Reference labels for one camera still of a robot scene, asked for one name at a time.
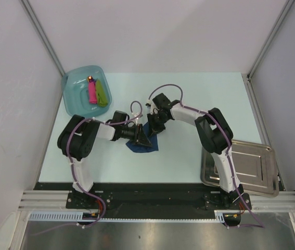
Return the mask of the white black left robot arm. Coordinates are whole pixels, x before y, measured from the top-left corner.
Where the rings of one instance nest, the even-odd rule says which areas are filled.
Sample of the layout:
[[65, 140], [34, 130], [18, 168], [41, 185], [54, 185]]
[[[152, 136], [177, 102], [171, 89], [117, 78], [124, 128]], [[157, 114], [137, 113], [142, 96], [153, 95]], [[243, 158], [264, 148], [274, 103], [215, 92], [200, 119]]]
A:
[[92, 207], [96, 202], [96, 196], [90, 192], [94, 184], [90, 171], [82, 166], [81, 161], [91, 153], [96, 139], [107, 141], [126, 139], [135, 148], [153, 147], [144, 131], [144, 126], [134, 122], [125, 112], [115, 111], [112, 119], [107, 122], [73, 115], [61, 132], [57, 147], [68, 158], [74, 179], [73, 188], [80, 192], [77, 201], [84, 208]]

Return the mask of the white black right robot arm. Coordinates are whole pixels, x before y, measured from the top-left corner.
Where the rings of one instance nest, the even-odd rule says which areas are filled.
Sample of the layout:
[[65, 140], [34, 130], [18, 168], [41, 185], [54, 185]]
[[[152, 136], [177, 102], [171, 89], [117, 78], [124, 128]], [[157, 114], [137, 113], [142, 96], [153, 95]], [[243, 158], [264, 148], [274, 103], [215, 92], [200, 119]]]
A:
[[182, 104], [180, 100], [170, 101], [163, 93], [148, 100], [148, 135], [157, 135], [165, 130], [170, 120], [183, 121], [196, 127], [202, 147], [210, 153], [220, 179], [221, 204], [233, 209], [239, 204], [240, 181], [235, 174], [232, 157], [233, 132], [221, 111], [213, 108], [202, 111]]

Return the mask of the dark blue paper napkin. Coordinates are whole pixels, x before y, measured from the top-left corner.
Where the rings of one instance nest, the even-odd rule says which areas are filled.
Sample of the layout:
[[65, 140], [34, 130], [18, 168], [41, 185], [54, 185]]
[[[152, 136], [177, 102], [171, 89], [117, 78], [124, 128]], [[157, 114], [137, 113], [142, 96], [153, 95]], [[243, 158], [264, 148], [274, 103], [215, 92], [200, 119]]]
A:
[[[148, 137], [148, 130], [149, 130], [149, 123], [145, 123], [143, 125], [143, 129], [145, 134]], [[150, 142], [152, 143], [152, 146], [138, 146], [138, 145], [134, 145], [131, 141], [128, 141], [126, 143], [126, 146], [134, 153], [151, 153], [154, 151], [158, 151], [159, 147], [158, 147], [158, 139], [157, 139], [157, 135], [154, 135], [152, 137], [148, 137]]]

